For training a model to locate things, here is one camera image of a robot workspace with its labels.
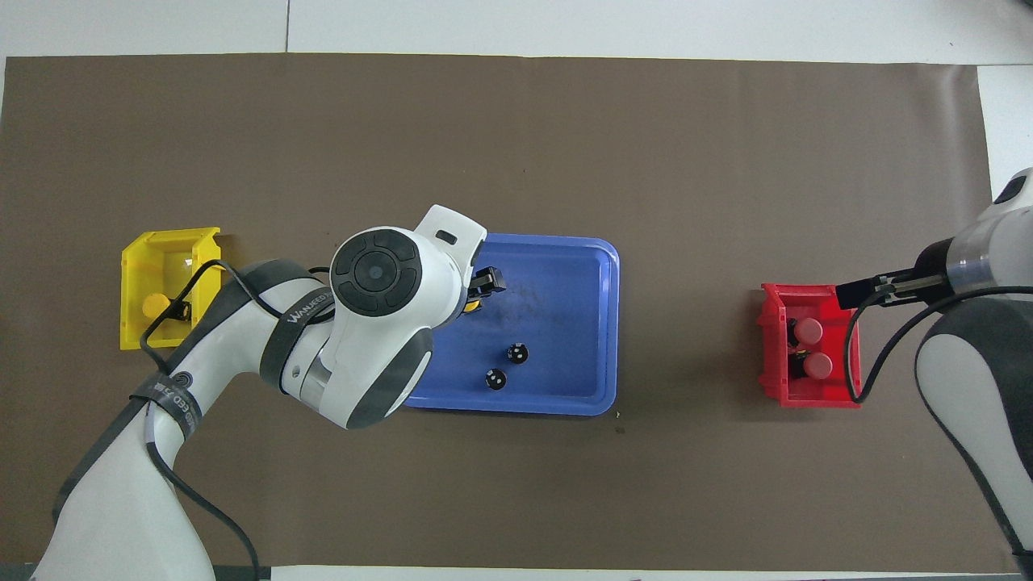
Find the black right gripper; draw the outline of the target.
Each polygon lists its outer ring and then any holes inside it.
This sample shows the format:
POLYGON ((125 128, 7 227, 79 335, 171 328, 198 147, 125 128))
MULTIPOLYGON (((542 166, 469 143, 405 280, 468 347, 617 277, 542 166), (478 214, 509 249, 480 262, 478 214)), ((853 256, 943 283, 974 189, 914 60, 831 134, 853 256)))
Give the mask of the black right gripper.
POLYGON ((912 303, 932 305, 951 297, 953 287, 947 278, 947 255, 952 240, 941 240, 924 249, 914 264, 914 273, 883 273, 836 286, 841 309, 857 309, 864 302, 880 307, 912 303))

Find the blue plastic tray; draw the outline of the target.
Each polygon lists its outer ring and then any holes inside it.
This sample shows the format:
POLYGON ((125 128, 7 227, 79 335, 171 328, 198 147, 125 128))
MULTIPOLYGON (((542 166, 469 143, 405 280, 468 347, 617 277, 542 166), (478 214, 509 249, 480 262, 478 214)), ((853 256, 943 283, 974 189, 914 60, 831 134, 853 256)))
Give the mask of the blue plastic tray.
POLYGON ((506 290, 434 332, 434 353, 410 408, 597 416, 617 394, 620 258, 590 236, 491 234, 477 269, 501 269, 506 290), (529 360, 507 361, 526 343, 529 360), (488 369, 507 385, 488 389, 488 369))

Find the yellow plastic bin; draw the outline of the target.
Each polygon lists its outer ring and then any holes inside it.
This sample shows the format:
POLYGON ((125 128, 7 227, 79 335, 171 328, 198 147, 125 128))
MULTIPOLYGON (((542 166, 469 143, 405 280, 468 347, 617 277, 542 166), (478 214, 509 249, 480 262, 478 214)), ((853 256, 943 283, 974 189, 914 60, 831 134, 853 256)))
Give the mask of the yellow plastic bin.
MULTIPOLYGON (((148 231, 140 234, 121 254, 119 287, 119 348, 138 350, 140 335, 154 320, 140 310, 144 298, 162 293, 176 298, 204 262, 220 259, 222 249, 216 237, 221 228, 148 231)), ((222 287, 223 269, 211 267, 204 272, 184 298, 192 306, 192 322, 165 320, 148 339, 152 347, 180 345, 204 317, 222 287)))

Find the red plastic bin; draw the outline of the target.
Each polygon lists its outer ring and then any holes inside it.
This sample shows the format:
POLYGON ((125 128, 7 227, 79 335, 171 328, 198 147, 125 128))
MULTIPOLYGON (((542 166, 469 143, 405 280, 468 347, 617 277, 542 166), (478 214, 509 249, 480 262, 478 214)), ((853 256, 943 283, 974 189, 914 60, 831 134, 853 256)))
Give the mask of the red plastic bin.
POLYGON ((846 378, 845 354, 859 363, 859 335, 847 335, 847 326, 855 310, 841 309, 834 286, 790 286, 761 284, 763 302, 756 323, 761 334, 761 371, 759 385, 768 398, 782 408, 857 408, 850 396, 859 392, 860 383, 846 378), (824 328, 819 345, 792 347, 787 342, 787 320, 812 317, 824 328), (796 351, 819 351, 834 363, 824 380, 793 378, 789 358, 796 351))

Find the brown paper table mat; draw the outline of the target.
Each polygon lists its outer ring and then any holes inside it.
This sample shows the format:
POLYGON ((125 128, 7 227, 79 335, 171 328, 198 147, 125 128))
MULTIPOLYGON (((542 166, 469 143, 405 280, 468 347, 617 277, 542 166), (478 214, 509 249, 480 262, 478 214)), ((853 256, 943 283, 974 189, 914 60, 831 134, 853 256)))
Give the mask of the brown paper table mat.
POLYGON ((991 203, 973 66, 328 54, 15 58, 0 121, 0 562, 153 370, 119 254, 221 228, 326 264, 433 203, 617 248, 617 399, 589 419, 400 408, 345 431, 252 375, 176 471, 269 565, 1012 571, 914 385, 859 411, 757 378, 766 281, 908 267, 991 203))

